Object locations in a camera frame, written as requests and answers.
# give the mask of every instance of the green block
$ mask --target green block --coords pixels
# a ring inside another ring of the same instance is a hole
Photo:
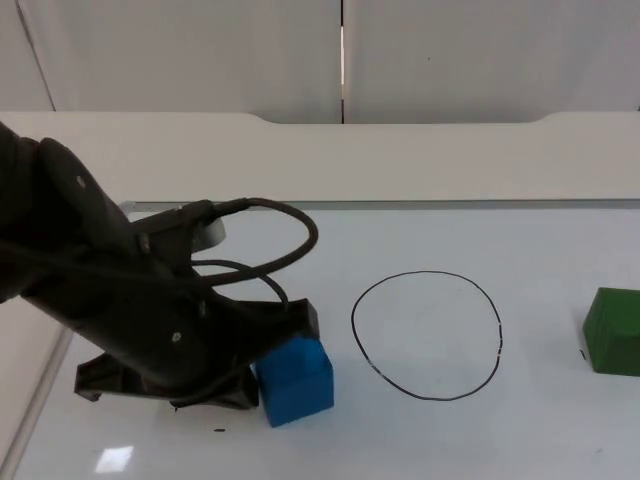
[[[582,328],[596,372],[640,376],[640,291],[598,289]]]

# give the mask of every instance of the black marker line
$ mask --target black marker line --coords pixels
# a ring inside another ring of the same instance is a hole
[[[393,280],[394,278],[403,277],[405,275],[416,275],[418,273],[432,273],[432,274],[437,274],[437,275],[448,275],[450,277],[456,277],[456,278],[459,278],[459,279],[464,280],[466,282],[469,282],[475,288],[480,290],[480,292],[482,292],[482,294],[485,296],[485,298],[487,300],[489,300],[489,304],[491,305],[491,308],[493,309],[493,313],[496,316],[496,320],[498,321],[498,338],[500,340],[500,343],[498,345],[498,353],[496,355],[496,363],[493,366],[493,370],[491,370],[491,373],[489,374],[487,379],[484,382],[482,382],[478,387],[474,388],[473,390],[471,390],[471,391],[469,391],[467,393],[463,393],[461,395],[456,395],[454,397],[429,397],[429,396],[424,396],[424,395],[418,395],[417,393],[413,393],[413,392],[407,390],[406,388],[398,385],[396,382],[394,382],[389,377],[387,377],[384,373],[382,373],[380,371],[380,369],[378,367],[376,367],[374,365],[374,363],[369,358],[369,355],[367,354],[366,350],[364,349],[364,346],[362,345],[362,342],[360,341],[360,337],[358,337],[358,332],[356,330],[356,320],[355,320],[355,318],[356,318],[356,310],[358,309],[358,305],[360,304],[362,299],[365,296],[367,296],[367,294],[369,292],[371,292],[371,290],[373,290],[377,286],[383,284],[384,282],[387,282],[389,280]],[[498,371],[498,367],[500,366],[500,357],[502,356],[502,347],[504,345],[504,341],[502,339],[502,320],[500,320],[500,314],[498,313],[498,309],[496,308],[495,304],[493,303],[493,300],[487,294],[487,292],[485,292],[482,289],[482,287],[480,287],[480,285],[478,285],[476,282],[474,282],[473,280],[471,280],[471,279],[469,279],[467,277],[464,277],[464,276],[459,275],[457,273],[444,272],[444,271],[440,271],[440,270],[416,270],[416,271],[413,271],[413,272],[397,273],[395,275],[391,275],[389,277],[383,278],[379,282],[374,283],[373,285],[371,285],[369,288],[367,288],[364,291],[364,293],[362,295],[360,295],[360,297],[358,297],[358,299],[356,300],[356,303],[353,305],[353,310],[351,310],[351,330],[353,332],[353,338],[355,339],[356,343],[358,344],[358,348],[360,348],[360,351],[362,352],[362,355],[364,356],[365,360],[369,363],[369,366],[373,369],[373,371],[376,372],[378,375],[380,375],[383,380],[385,380],[392,387],[400,390],[405,395],[409,395],[410,397],[417,398],[418,400],[430,400],[430,401],[434,401],[434,402],[452,402],[454,400],[460,400],[461,398],[470,397],[474,393],[477,393],[480,390],[482,390],[484,387],[486,387],[489,384],[489,382],[493,379],[493,377],[496,374],[496,372]]]

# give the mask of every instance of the black cable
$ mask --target black cable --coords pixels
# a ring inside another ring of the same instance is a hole
[[[302,210],[292,207],[291,205],[287,205],[286,203],[276,202],[266,198],[239,198],[237,200],[231,200],[230,202],[223,202],[215,205],[216,213],[220,217],[238,213],[251,207],[268,208],[299,220],[305,227],[307,227],[309,232],[307,240],[292,252],[276,260],[252,267],[251,273],[238,271],[231,273],[219,273],[216,275],[205,275],[202,278],[208,286],[215,287],[219,285],[228,285],[230,283],[244,282],[245,280],[259,278],[257,275],[268,275],[281,270],[304,257],[318,242],[318,227],[311,217]],[[192,265],[206,266],[211,265],[210,262],[211,260],[196,260]]]
[[[218,216],[226,216],[246,210],[250,207],[265,207],[280,211],[291,217],[300,220],[309,230],[309,238],[294,251],[276,259],[274,261],[259,265],[257,267],[242,267],[242,270],[232,273],[221,273],[216,275],[205,275],[200,278],[159,278],[151,275],[123,272],[113,268],[86,266],[78,262],[61,260],[54,255],[27,248],[12,242],[0,240],[0,254],[10,255],[12,262],[29,263],[34,267],[41,267],[54,270],[58,275],[82,276],[87,279],[102,281],[118,280],[133,285],[146,285],[155,287],[165,287],[175,289],[185,288],[202,292],[209,290],[213,286],[227,285],[231,283],[243,282],[246,280],[260,279],[269,273],[280,270],[294,263],[306,255],[318,241],[318,227],[313,220],[301,210],[289,205],[274,202],[273,200],[249,198],[238,199],[216,205]],[[194,266],[211,265],[217,260],[196,260],[192,262]]]
[[[462,279],[462,280],[464,280],[466,282],[469,282],[475,288],[480,290],[480,292],[485,296],[485,298],[487,300],[489,300],[489,304],[491,305],[491,308],[493,309],[493,313],[495,314],[496,320],[498,321],[498,338],[499,338],[498,353],[496,355],[496,363],[493,366],[493,370],[491,370],[491,373],[489,374],[487,379],[484,382],[482,382],[479,386],[477,386],[476,388],[474,388],[473,390],[471,390],[469,392],[466,392],[466,393],[463,393],[463,394],[460,394],[460,395],[455,395],[453,397],[430,397],[430,396],[426,396],[426,395],[418,395],[417,393],[413,393],[413,392],[407,390],[406,388],[398,385],[396,382],[391,380],[389,377],[387,377],[384,373],[382,373],[380,371],[380,369],[369,358],[369,355],[367,354],[366,350],[364,349],[364,346],[362,345],[362,342],[360,341],[360,337],[358,337],[358,332],[356,330],[355,314],[356,314],[356,310],[358,308],[358,305],[360,304],[362,299],[369,292],[371,292],[371,290],[373,290],[374,288],[376,288],[377,286],[383,284],[384,282],[386,282],[388,280],[393,280],[394,278],[402,277],[404,275],[415,275],[417,273],[434,273],[434,274],[439,274],[439,275],[448,275],[450,277],[460,278],[460,279]],[[353,337],[355,338],[356,343],[358,344],[358,348],[360,348],[360,351],[362,352],[362,355],[364,356],[365,360],[369,363],[369,366],[373,369],[373,371],[376,372],[378,375],[380,375],[383,378],[383,380],[385,380],[387,383],[389,383],[392,387],[400,390],[402,393],[404,393],[406,395],[409,395],[410,397],[417,398],[418,400],[431,400],[431,401],[434,401],[434,402],[452,402],[454,400],[460,400],[461,398],[470,397],[471,395],[473,395],[474,393],[479,392],[480,390],[482,390],[484,387],[486,387],[489,384],[489,382],[493,379],[494,375],[498,371],[498,367],[500,366],[500,357],[502,355],[503,340],[502,340],[502,321],[500,320],[500,314],[498,313],[498,309],[496,308],[495,304],[493,303],[493,300],[491,299],[491,297],[487,294],[487,292],[485,292],[482,289],[482,287],[480,287],[480,285],[478,285],[473,280],[471,280],[471,279],[469,279],[467,277],[464,277],[462,275],[459,275],[457,273],[444,272],[444,271],[440,271],[440,270],[416,270],[416,271],[413,271],[413,272],[398,273],[398,274],[391,275],[389,277],[383,278],[379,282],[374,283],[369,288],[367,288],[364,291],[364,293],[362,295],[360,295],[360,297],[358,297],[358,300],[356,300],[356,303],[353,305],[353,309],[351,310],[351,330],[353,332]]]
[[[271,288],[271,290],[275,292],[275,294],[278,296],[278,298],[282,302],[282,306],[285,311],[289,307],[289,298],[287,297],[286,292],[280,286],[280,284],[276,282],[273,278],[267,275],[257,274],[253,267],[245,265],[244,263],[234,262],[233,260],[207,260],[207,265],[216,266],[216,267],[233,268],[239,272],[245,272],[247,274],[256,275],[256,279],[262,280]]]

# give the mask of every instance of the blue block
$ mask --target blue block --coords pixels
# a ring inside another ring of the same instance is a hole
[[[333,407],[333,367],[319,340],[290,340],[260,359],[256,373],[272,427]]]

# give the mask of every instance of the cube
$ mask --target cube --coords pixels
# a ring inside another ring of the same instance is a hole
[[[640,291],[598,289],[583,331],[596,372],[640,376]]]
[[[290,340],[260,359],[256,374],[272,427],[333,407],[333,367],[319,340]]]

